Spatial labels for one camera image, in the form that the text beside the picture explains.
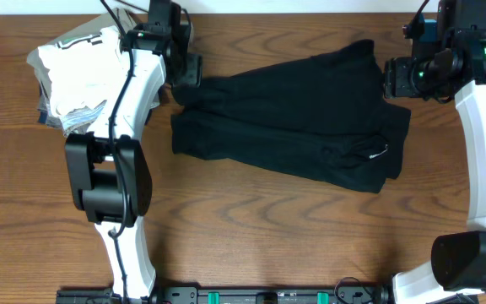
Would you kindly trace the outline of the black t-shirt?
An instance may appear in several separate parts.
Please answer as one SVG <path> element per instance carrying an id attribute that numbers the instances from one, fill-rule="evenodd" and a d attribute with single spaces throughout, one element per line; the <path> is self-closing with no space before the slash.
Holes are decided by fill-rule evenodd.
<path id="1" fill-rule="evenodd" d="M 172 149 L 378 193 L 400 176 L 411 112 L 382 95 L 375 43 L 173 90 Z"/>

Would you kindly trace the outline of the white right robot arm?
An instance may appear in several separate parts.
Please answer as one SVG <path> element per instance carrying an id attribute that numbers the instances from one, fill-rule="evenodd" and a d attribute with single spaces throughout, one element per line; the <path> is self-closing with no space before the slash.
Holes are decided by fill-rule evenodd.
<path id="1" fill-rule="evenodd" d="M 435 19 L 416 13 L 402 29 L 407 57 L 385 66 L 384 94 L 453 102 L 469 173 L 467 230 L 435 239 L 430 260 L 395 274 L 376 303 L 475 303 L 486 294 L 486 0 L 442 0 Z"/>

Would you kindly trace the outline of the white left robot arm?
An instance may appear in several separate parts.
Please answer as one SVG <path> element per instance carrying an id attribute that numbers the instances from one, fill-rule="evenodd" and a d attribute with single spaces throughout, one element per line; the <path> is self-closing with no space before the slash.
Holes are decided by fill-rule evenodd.
<path id="1" fill-rule="evenodd" d="M 144 216 L 153 182 L 141 138 L 163 86 L 198 87 L 203 60 L 189 51 L 193 34 L 189 13 L 171 0 L 153 0 L 146 22 L 118 31 L 117 49 L 126 69 L 120 92 L 87 133 L 71 134 L 65 143 L 73 203 L 105 244 L 113 285 L 60 290 L 58 303 L 166 301 L 145 237 Z"/>

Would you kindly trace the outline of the white folded shirt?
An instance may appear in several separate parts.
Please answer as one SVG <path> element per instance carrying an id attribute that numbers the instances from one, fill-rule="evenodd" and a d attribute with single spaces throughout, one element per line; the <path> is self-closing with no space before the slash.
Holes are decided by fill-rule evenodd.
<path id="1" fill-rule="evenodd" d="M 37 48 L 51 81 L 49 106 L 54 117 L 94 110 L 116 96 L 129 69 L 120 42 L 120 32 L 112 25 L 94 35 Z"/>

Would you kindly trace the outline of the olive grey folded garment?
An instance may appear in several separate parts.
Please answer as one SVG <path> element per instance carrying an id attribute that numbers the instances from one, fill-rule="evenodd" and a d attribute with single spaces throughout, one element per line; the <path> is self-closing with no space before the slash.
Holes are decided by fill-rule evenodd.
<path id="1" fill-rule="evenodd" d="M 51 41 L 46 45 L 55 44 L 59 41 L 72 40 L 87 35 L 94 35 L 98 33 L 100 29 L 112 25 L 116 26 L 116 23 L 114 22 L 112 17 L 109 14 L 102 14 L 100 17 L 93 19 L 88 23 L 80 25 L 79 27 L 56 38 L 54 41 Z M 108 103 L 108 101 L 114 100 L 119 95 L 121 89 L 116 92 L 116 96 L 103 102 L 94 110 L 84 108 L 81 110 L 73 111 L 64 117 L 54 117 L 50 112 L 49 106 L 51 81 L 48 78 L 48 69 L 43 66 L 37 48 L 27 56 L 27 63 L 34 69 L 35 76 L 40 86 L 40 101 L 37 106 L 37 110 L 47 109 L 51 117 L 51 122 L 47 126 L 51 128 L 61 129 L 65 136 L 68 136 L 70 133 L 86 133 L 88 127 L 100 116 L 103 108 Z"/>

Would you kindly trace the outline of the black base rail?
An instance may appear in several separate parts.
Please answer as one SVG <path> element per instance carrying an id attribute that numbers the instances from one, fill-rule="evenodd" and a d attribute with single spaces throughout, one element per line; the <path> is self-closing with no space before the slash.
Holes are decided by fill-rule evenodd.
<path id="1" fill-rule="evenodd" d="M 155 283 L 149 296 L 125 301 L 111 288 L 59 290 L 55 303 L 64 304 L 368 304 L 394 303 L 389 285 L 364 284 L 353 279 L 342 279 L 333 288 L 307 289 L 244 289 L 197 288 L 197 285 L 166 286 Z M 478 304 L 478 296 L 448 296 L 430 303 Z"/>

